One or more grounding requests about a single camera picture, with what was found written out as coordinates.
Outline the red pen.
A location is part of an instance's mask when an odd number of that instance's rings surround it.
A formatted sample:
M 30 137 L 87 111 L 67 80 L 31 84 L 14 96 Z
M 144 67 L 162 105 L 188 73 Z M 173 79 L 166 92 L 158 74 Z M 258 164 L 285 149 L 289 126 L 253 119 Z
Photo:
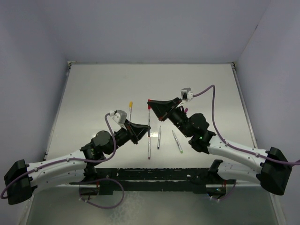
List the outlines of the red pen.
M 148 126 L 150 127 L 150 110 L 148 110 Z

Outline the yellow pen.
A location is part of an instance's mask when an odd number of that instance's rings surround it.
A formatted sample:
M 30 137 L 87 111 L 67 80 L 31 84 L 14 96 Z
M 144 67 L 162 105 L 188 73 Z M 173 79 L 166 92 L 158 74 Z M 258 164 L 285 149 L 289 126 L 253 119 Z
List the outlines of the yellow pen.
M 132 117 L 132 107 L 129 107 L 129 114 L 128 114 L 128 120 L 131 121 Z

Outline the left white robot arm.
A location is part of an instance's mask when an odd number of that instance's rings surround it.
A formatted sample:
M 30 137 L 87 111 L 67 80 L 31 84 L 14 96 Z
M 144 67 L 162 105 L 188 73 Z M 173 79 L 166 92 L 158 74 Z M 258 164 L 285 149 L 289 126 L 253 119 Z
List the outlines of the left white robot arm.
M 149 130 L 149 125 L 126 120 L 117 132 L 99 131 L 88 144 L 66 156 L 28 164 L 23 159 L 18 160 L 4 176 L 6 187 L 0 197 L 15 205 L 28 200 L 38 191 L 63 183 L 83 180 L 91 184 L 97 177 L 93 169 L 107 160 L 106 155 L 112 156 L 128 141 L 138 144 Z

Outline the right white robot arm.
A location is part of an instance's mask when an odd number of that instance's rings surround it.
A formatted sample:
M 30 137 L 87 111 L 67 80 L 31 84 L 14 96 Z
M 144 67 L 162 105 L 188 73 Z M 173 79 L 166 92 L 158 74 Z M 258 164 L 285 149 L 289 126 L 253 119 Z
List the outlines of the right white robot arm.
M 292 166 L 278 148 L 270 150 L 230 144 L 220 135 L 208 130 L 209 124 L 202 113 L 188 117 L 182 110 L 182 100 L 148 100 L 159 121 L 170 120 L 185 136 L 189 145 L 197 152 L 228 158 L 234 163 L 215 160 L 210 167 L 209 180 L 243 180 L 261 185 L 266 191 L 283 195 L 292 172 Z

